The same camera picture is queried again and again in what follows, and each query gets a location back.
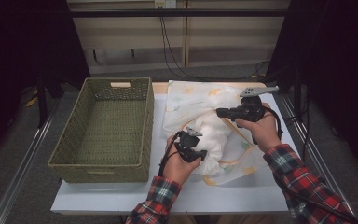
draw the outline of plaid sleeve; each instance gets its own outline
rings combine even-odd
[[[126,223],[166,223],[181,189],[176,182],[155,176],[146,201],[132,210]]]
[[[293,192],[352,217],[347,203],[342,197],[327,187],[322,177],[312,175],[289,145],[282,144],[270,149],[264,155],[264,159],[276,180],[282,182]],[[290,214],[296,223],[345,223],[341,217],[306,203],[289,194],[285,189],[282,192]]]

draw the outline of table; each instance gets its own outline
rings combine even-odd
[[[261,83],[219,83],[237,88],[263,87]],[[153,176],[158,175],[166,138],[162,132],[167,83],[154,83],[155,119],[153,127],[150,173],[147,183],[68,184],[62,182],[51,211],[65,215],[127,215],[137,203],[146,199]],[[282,119],[271,94],[260,96]],[[295,152],[296,146],[282,123],[282,141]],[[222,187],[208,186],[191,176],[172,207],[172,214],[276,213],[287,211],[285,199],[268,167],[234,180]]]

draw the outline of metal frame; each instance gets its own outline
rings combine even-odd
[[[296,116],[295,106],[292,104],[288,96],[282,97],[283,105],[288,112],[290,117]],[[347,202],[347,205],[350,209],[350,211],[356,216],[356,214],[353,212],[350,202],[346,198],[345,194],[339,187],[336,179],[331,174],[330,170],[328,169],[326,163],[324,162],[324,159],[319,152],[319,149],[314,144],[312,138],[310,136],[307,137],[307,128],[305,127],[304,123],[297,121],[297,119],[294,121],[294,125],[296,127],[296,131],[298,135],[300,136],[303,143],[305,143],[306,139],[306,146],[308,147],[308,152],[310,154],[310,158],[312,159],[313,163],[315,164],[316,169],[318,170],[319,174],[324,177],[326,180],[326,184],[337,194],[340,194],[341,197]]]
[[[28,147],[28,150],[25,153],[24,158],[22,159],[19,169],[17,170],[14,177],[11,179],[4,196],[0,200],[0,223],[6,222],[9,212],[13,207],[14,202],[16,202],[17,196],[21,191],[21,187],[25,180],[25,177],[27,176],[31,165],[34,162],[34,158],[39,148],[41,147],[46,134],[48,133],[48,129],[52,122],[52,117],[57,111],[60,101],[61,99],[54,101],[48,119],[46,120],[45,124],[36,131],[34,140]]]
[[[14,13],[69,16],[72,18],[99,17],[285,17],[301,16],[311,11],[289,11],[287,9],[110,9],[72,11],[17,11]]]

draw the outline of wicker basket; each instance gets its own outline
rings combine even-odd
[[[146,182],[154,95],[150,78],[87,78],[48,162],[66,182]]]

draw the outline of black cable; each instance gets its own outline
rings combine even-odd
[[[258,71],[264,66],[265,63],[268,63],[269,61],[264,61],[264,62],[260,62],[256,65],[256,68],[255,68],[255,73],[254,74],[251,74],[249,76],[245,76],[245,77],[195,77],[195,76],[192,76],[190,75],[189,73],[185,72],[177,63],[173,53],[172,53],[172,48],[171,48],[171,44],[170,44],[170,40],[168,38],[168,35],[167,35],[167,29],[165,27],[165,21],[164,21],[164,18],[163,17],[160,17],[160,22],[161,22],[161,29],[162,29],[162,35],[163,35],[163,43],[164,43],[164,57],[165,57],[165,63],[167,64],[169,70],[175,75],[175,76],[178,76],[178,77],[182,77],[176,73],[173,72],[173,70],[169,67],[168,65],[168,61],[167,61],[167,55],[166,55],[166,46],[165,46],[165,39],[167,40],[167,44],[168,44],[168,48],[170,50],[170,53],[171,53],[171,56],[172,56],[172,59],[173,59],[173,62],[175,63],[176,67],[186,76],[189,76],[189,77],[193,77],[195,79],[199,79],[201,81],[208,81],[206,79],[209,79],[209,80],[242,80],[242,79],[246,79],[247,77],[251,77],[253,75],[255,75],[256,73],[258,73]]]
[[[307,102],[307,100],[309,99],[308,97],[309,97],[308,95],[304,97],[305,102]],[[307,112],[308,112],[308,105],[303,104],[303,107],[301,108],[301,112],[300,112],[300,117],[302,118],[304,116],[304,114],[307,113]],[[298,120],[298,117],[297,116],[292,116],[292,117],[283,118],[283,120],[284,121],[292,120],[292,122],[286,123],[286,126],[289,126],[289,125],[293,124],[296,120]]]
[[[292,64],[287,64],[286,66],[282,66],[280,69],[278,69],[274,73],[268,74],[268,76],[265,76],[265,77],[259,79],[258,82],[262,82],[262,83],[271,82],[271,81],[275,80],[274,79],[275,77],[279,76],[280,74],[282,74],[283,72],[285,72],[286,70],[291,68],[292,66],[293,66]]]
[[[22,90],[21,95],[25,95],[26,93],[28,93],[29,91],[32,91],[34,89],[35,89],[35,86],[28,87],[28,88]]]
[[[164,156],[162,157],[161,164],[159,165],[158,176],[163,176],[163,174],[164,174],[164,168],[165,168],[165,165],[167,164],[168,159],[169,159],[173,154],[178,153],[178,151],[176,151],[176,152],[174,152],[172,155],[170,155],[170,151],[171,151],[171,148],[172,148],[172,146],[173,146],[173,142],[176,140],[176,138],[179,136],[180,133],[181,133],[181,132],[177,132],[177,133],[173,136],[173,138],[172,138],[170,144],[168,145],[167,149],[165,150],[165,154],[164,154]]]
[[[338,217],[341,217],[343,218],[344,220],[350,222],[350,223],[355,223],[355,224],[358,224],[358,219],[356,217],[348,217],[346,214],[343,214],[342,212],[339,212],[337,210],[335,210],[334,208],[331,208],[329,206],[326,206],[326,205],[323,205],[321,203],[317,203],[315,201],[312,201],[310,200],[309,198],[299,194],[299,193],[296,193],[294,191],[292,191],[291,189],[289,189],[289,187],[287,187],[282,181],[280,181],[278,179],[278,177],[276,177],[274,175],[274,179],[275,179],[275,182],[277,183],[277,185],[281,188],[282,191],[288,193],[288,194],[291,194],[292,196],[295,196],[296,198],[300,199],[301,201],[305,202],[305,203],[310,203],[318,208],[321,208],[329,213],[333,213],[334,215],[338,216]]]
[[[306,98],[306,103],[304,104],[304,106],[307,108],[307,127],[306,127],[306,133],[305,133],[305,139],[304,139],[304,145],[303,145],[303,155],[302,155],[302,160],[305,161],[305,155],[307,152],[307,142],[310,139],[310,94],[307,91],[307,98]]]
[[[270,62],[271,62],[271,61],[264,61],[264,62],[257,63],[257,64],[255,65],[255,73],[254,73],[254,75],[256,75],[256,76],[261,76],[261,74],[260,74],[260,69],[262,69],[266,63],[270,63]]]
[[[171,55],[172,55],[172,58],[173,58],[173,61],[175,62],[176,66],[179,68],[180,71],[182,71],[182,73],[184,73],[185,75],[189,76],[189,77],[193,77],[187,73],[185,73],[180,67],[179,65],[177,64],[176,60],[175,60],[175,57],[173,56],[173,53],[172,53],[172,49],[171,49],[171,44],[170,44],[170,40],[168,39],[167,37],[167,30],[165,29],[165,22],[164,22],[164,18],[163,17],[160,17],[159,18],[159,21],[160,21],[160,24],[161,24],[161,32],[162,32],[162,42],[164,44],[164,58],[165,58],[165,63],[167,64],[167,67],[168,69],[170,70],[170,72],[172,74],[174,74],[175,76],[177,77],[183,77],[183,76],[180,76],[179,74],[176,74],[173,72],[173,70],[170,68],[170,66],[168,65],[168,60],[167,60],[167,53],[166,53],[166,46],[165,46],[165,39],[167,39],[167,44],[168,44],[168,47],[169,47],[169,50],[171,52]],[[201,81],[206,81],[205,79],[202,79],[200,77],[193,77],[195,79],[199,79]]]
[[[275,117],[275,119],[277,120],[277,134],[278,134],[279,140],[281,140],[283,131],[282,131],[282,126],[281,126],[281,120],[279,119],[278,114],[271,108],[268,108],[268,107],[263,106],[263,105],[261,105],[261,106],[264,109],[266,109],[269,113],[271,113]]]

